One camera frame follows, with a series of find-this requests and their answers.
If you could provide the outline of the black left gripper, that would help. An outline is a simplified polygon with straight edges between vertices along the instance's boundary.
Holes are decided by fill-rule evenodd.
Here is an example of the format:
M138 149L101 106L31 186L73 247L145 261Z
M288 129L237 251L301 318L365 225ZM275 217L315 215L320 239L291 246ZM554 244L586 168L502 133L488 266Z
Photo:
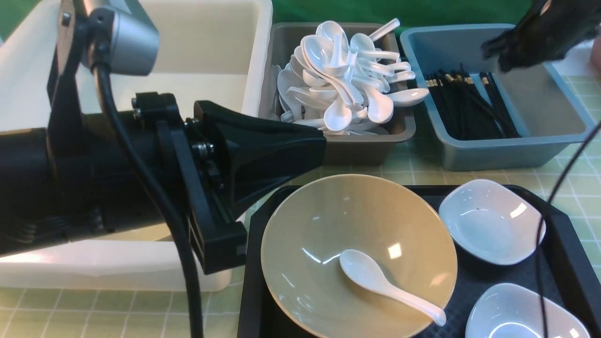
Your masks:
M182 118L171 93L137 93L136 120L153 132L163 196L178 212L204 274L246 262L247 231L239 217L254 203L324 161L326 137L300 124L236 113L209 100Z

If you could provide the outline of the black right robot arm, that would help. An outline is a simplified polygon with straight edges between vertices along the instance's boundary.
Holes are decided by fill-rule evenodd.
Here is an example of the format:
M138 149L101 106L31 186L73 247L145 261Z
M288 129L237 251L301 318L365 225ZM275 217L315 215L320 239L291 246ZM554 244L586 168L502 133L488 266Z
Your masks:
M496 58L503 73L564 60L599 35L600 21L599 0L533 0L518 24L481 45L482 56Z

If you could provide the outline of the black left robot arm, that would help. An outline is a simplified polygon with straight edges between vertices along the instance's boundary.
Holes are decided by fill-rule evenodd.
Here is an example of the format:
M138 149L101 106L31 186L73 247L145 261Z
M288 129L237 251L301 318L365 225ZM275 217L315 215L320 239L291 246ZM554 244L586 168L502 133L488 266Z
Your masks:
M246 261L239 217L279 186L319 167L326 137L303 125L249 117L209 100L182 118L171 93L137 93L120 113L133 147L185 219L205 274ZM55 157L44 128L1 136L1 255L163 222L101 114Z

